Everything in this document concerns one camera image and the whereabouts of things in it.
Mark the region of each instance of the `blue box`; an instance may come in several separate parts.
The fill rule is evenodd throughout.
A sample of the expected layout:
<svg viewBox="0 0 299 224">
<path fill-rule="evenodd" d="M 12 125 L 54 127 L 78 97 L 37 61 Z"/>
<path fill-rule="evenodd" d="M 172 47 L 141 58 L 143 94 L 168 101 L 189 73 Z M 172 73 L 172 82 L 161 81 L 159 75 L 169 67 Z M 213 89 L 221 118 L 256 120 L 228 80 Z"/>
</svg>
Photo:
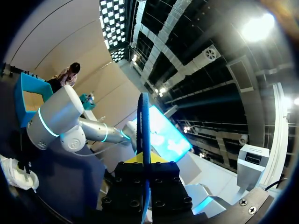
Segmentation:
<svg viewBox="0 0 299 224">
<path fill-rule="evenodd" d="M 93 108 L 95 108 L 96 104 L 94 103 L 94 101 L 93 101 L 93 103 L 90 103 L 89 100 L 86 100 L 87 99 L 86 94 L 82 94 L 79 98 L 82 102 L 84 110 L 91 111 Z"/>
<path fill-rule="evenodd" d="M 44 102 L 53 95 L 53 91 L 49 83 L 25 73 L 21 73 L 14 87 L 14 102 L 20 126 L 26 127 L 36 111 L 26 111 L 23 91 L 41 94 Z"/>
</svg>

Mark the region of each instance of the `illuminated screen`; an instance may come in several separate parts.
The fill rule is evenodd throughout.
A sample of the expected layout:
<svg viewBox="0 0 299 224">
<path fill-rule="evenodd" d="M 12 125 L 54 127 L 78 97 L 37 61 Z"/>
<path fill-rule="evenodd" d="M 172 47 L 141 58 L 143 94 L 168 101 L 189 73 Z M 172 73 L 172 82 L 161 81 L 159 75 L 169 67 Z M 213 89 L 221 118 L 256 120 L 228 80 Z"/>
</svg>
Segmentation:
<svg viewBox="0 0 299 224">
<path fill-rule="evenodd" d="M 149 108 L 150 143 L 167 161 L 179 161 L 192 147 L 178 129 L 155 107 Z"/>
</svg>

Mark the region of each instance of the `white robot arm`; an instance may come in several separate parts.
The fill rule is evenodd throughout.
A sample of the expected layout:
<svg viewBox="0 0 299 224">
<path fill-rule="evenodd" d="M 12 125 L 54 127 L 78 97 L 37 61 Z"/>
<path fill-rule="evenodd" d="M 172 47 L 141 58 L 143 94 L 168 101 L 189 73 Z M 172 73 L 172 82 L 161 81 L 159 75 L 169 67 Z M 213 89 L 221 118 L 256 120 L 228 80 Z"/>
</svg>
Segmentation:
<svg viewBox="0 0 299 224">
<path fill-rule="evenodd" d="M 83 105 L 77 93 L 65 85 L 48 99 L 27 125 L 32 143 L 45 150 L 57 137 L 68 152 L 83 148 L 86 139 L 100 142 L 119 143 L 131 139 L 136 150 L 136 129 L 130 122 L 122 131 L 104 123 L 80 118 Z"/>
</svg>

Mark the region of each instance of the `ceiling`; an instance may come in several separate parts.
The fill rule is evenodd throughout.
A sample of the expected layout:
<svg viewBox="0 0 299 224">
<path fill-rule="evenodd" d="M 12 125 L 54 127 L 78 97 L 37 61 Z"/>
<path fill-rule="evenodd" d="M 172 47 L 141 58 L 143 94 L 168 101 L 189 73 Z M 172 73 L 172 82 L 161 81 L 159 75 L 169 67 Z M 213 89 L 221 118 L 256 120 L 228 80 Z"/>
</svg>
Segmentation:
<svg viewBox="0 0 299 224">
<path fill-rule="evenodd" d="M 243 0 L 125 1 L 131 12 L 125 18 L 126 42 L 132 46 L 125 48 L 124 57 L 131 61 L 136 56 L 144 86 L 164 111 L 178 105 L 171 121 L 181 131 L 190 127 L 186 137 L 194 153 L 236 172 L 242 135 L 248 135 L 248 144 L 271 149 L 272 84 L 281 82 L 292 90 L 298 81 L 288 42 L 277 25 L 265 40 L 251 42 L 242 35 L 251 18 L 267 11 L 256 1 Z M 204 58 L 207 48 L 216 53 L 215 60 Z M 238 62 L 242 68 L 234 66 Z M 244 92 L 242 86 L 250 81 L 250 90 Z M 166 92 L 159 96 L 155 91 L 162 88 Z M 290 125 L 293 136 L 295 128 Z"/>
</svg>

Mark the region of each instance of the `person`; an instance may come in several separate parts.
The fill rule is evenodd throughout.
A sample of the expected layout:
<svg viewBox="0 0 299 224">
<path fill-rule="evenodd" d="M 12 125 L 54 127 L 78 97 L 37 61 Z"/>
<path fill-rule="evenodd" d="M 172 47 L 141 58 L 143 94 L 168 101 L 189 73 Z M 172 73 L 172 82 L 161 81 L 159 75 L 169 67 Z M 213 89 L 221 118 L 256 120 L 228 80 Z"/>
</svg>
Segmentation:
<svg viewBox="0 0 299 224">
<path fill-rule="evenodd" d="M 71 64 L 70 67 L 62 70 L 58 76 L 54 76 L 52 79 L 47 81 L 47 83 L 51 85 L 53 93 L 57 92 L 64 85 L 74 86 L 79 71 L 80 64 L 75 62 Z"/>
</svg>

